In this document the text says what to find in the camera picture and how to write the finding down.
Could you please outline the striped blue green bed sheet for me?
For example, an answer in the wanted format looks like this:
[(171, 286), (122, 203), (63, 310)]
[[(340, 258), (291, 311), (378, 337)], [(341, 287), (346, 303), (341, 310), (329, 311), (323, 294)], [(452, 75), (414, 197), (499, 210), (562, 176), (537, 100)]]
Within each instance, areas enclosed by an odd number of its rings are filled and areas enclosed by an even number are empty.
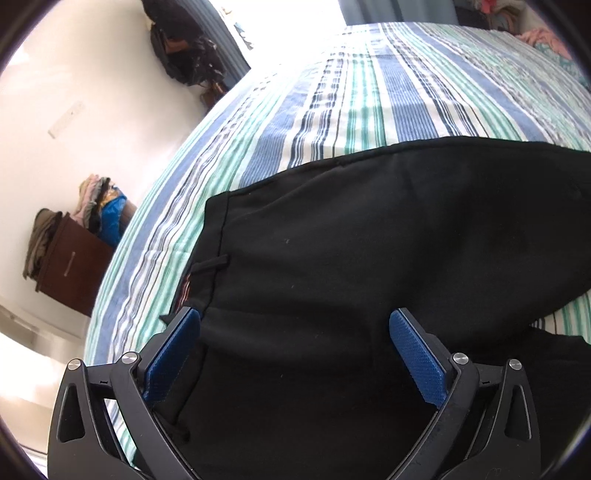
[(93, 364), (142, 347), (186, 296), (209, 197), (290, 167), (451, 136), (590, 149), (576, 65), (507, 34), (429, 23), (349, 28), (331, 51), (249, 73), (187, 138), (122, 231), (86, 341)]

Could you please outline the dark brown wooden cabinet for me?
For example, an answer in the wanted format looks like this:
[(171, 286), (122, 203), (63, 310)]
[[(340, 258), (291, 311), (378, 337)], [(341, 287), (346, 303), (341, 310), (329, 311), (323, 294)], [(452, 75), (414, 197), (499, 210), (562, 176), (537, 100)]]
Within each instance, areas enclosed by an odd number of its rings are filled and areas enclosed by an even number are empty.
[(66, 214), (43, 257), (36, 291), (90, 317), (113, 252)]

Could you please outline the clothes pile with blue item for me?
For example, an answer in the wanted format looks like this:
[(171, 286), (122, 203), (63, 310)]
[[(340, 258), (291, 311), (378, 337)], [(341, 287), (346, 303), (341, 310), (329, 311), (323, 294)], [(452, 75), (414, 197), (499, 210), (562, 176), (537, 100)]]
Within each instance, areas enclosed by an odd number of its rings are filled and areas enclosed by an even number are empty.
[(89, 175), (79, 186), (72, 218), (91, 234), (116, 248), (125, 230), (122, 223), (127, 197), (109, 177)]

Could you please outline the dark clothes hanging on wall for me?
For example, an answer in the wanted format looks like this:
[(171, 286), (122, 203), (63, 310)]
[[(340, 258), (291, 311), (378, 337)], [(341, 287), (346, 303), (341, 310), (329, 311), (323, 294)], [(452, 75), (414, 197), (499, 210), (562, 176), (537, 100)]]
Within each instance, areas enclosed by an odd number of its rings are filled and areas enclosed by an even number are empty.
[(165, 72), (187, 86), (221, 83), (225, 69), (216, 45), (180, 1), (142, 1), (150, 42)]

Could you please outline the black pants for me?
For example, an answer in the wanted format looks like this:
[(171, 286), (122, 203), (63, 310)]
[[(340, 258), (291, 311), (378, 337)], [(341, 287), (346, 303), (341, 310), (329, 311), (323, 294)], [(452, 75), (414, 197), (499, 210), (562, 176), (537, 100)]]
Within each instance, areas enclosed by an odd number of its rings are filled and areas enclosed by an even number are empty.
[(590, 288), (590, 156), (448, 138), (322, 160), (205, 205), (201, 330), (158, 415), (204, 479), (384, 479), (433, 415), (389, 335), (520, 360), (542, 459), (590, 405), (590, 348), (535, 327)]

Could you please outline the blue grey curtain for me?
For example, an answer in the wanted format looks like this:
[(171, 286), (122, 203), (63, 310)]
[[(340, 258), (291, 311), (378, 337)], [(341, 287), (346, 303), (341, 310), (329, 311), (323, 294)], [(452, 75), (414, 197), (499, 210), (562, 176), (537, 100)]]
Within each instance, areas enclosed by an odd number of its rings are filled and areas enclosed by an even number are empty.
[(346, 25), (428, 22), (458, 25), (452, 0), (339, 0)]

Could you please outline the olive cloth on cabinet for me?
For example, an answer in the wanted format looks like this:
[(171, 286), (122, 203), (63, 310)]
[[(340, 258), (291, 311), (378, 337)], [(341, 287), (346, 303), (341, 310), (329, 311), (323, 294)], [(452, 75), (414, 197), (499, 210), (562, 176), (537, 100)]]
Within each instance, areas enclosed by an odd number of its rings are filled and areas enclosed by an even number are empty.
[(63, 213), (61, 211), (54, 212), (50, 209), (42, 208), (37, 212), (29, 237), (22, 273), (25, 279), (31, 278), (36, 280), (38, 278), (49, 244), (62, 218)]

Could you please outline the pink cloth on bed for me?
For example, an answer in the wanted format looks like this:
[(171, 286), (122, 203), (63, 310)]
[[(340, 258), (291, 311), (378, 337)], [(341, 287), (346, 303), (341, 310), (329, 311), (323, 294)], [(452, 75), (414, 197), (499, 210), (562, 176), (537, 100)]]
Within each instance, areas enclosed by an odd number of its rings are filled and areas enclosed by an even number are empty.
[(538, 44), (547, 45), (554, 53), (558, 54), (559, 56), (569, 60), (572, 59), (572, 56), (564, 43), (548, 28), (531, 29), (518, 35), (517, 38), (532, 47), (536, 47)]

